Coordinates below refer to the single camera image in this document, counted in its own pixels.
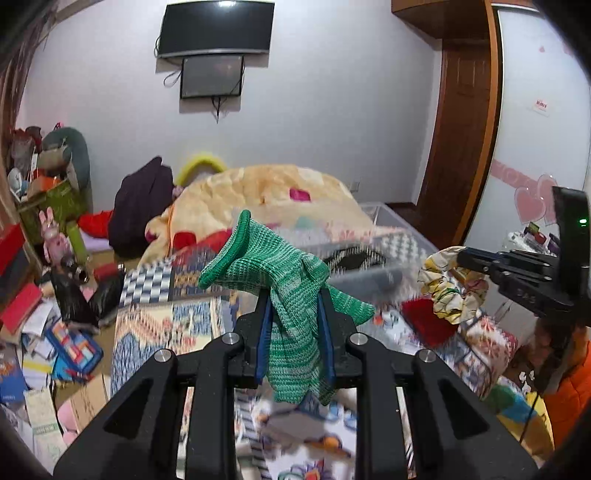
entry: stuffed animal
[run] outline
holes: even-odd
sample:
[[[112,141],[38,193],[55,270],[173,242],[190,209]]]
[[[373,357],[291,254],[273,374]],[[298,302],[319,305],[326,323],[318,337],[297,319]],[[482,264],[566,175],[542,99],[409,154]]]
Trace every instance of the stuffed animal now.
[[[42,211],[39,212],[41,221],[41,236],[43,237],[43,252],[45,260],[53,266],[58,266],[61,259],[66,254],[72,253],[70,242],[63,233],[60,233],[60,226],[53,219],[53,210],[47,209],[47,216]]]

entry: pink heart decoration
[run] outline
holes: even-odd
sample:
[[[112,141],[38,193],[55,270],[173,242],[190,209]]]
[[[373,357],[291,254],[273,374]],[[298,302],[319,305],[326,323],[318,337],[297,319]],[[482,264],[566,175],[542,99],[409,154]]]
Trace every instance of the pink heart decoration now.
[[[544,214],[544,221],[546,225],[556,223],[556,212],[554,211],[554,196],[552,195],[552,187],[557,187],[558,183],[547,173],[544,173],[538,179],[538,197],[546,205],[546,212]]]
[[[535,222],[546,213],[546,204],[537,196],[530,194],[526,187],[515,189],[515,207],[521,223]]]

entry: green box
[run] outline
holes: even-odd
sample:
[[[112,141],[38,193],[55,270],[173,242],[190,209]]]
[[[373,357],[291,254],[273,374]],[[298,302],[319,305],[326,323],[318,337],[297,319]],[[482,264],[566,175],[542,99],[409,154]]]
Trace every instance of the green box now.
[[[85,213],[86,201],[81,192],[72,188],[69,181],[64,180],[33,200],[20,204],[17,210],[29,241],[33,245],[43,243],[39,211],[46,211],[49,207],[53,209],[53,218],[60,224],[60,231],[66,233],[66,223],[70,220],[78,220],[78,217]]]

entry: book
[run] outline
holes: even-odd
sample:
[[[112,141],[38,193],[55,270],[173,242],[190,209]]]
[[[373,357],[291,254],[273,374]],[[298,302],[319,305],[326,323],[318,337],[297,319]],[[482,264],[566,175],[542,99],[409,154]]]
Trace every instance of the book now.
[[[41,290],[34,283],[29,283],[0,314],[0,321],[10,333],[15,333],[40,301]]]
[[[17,350],[7,345],[0,350],[0,401],[2,403],[22,402],[28,390],[21,366],[18,364]]]

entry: plastic bag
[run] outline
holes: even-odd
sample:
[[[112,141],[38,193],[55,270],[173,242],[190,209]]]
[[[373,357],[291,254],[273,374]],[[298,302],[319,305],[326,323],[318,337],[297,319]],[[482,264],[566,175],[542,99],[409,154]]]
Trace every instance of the plastic bag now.
[[[99,320],[104,319],[119,305],[124,278],[125,273],[119,272],[99,282],[96,292],[88,301],[92,312]]]
[[[60,306],[62,322],[68,328],[98,333],[99,321],[76,282],[53,268],[50,278],[56,292],[57,304]]]

